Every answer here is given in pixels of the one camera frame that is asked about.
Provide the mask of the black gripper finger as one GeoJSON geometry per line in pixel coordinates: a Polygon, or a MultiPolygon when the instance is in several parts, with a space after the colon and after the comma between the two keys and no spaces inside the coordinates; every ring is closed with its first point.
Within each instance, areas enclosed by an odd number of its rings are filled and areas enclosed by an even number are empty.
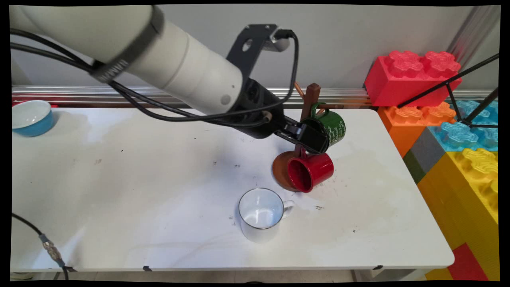
{"type": "Polygon", "coordinates": [[[311,154],[323,154],[330,145],[326,129],[315,119],[304,119],[300,122],[286,119],[285,124],[275,131],[275,135],[311,154]]]}

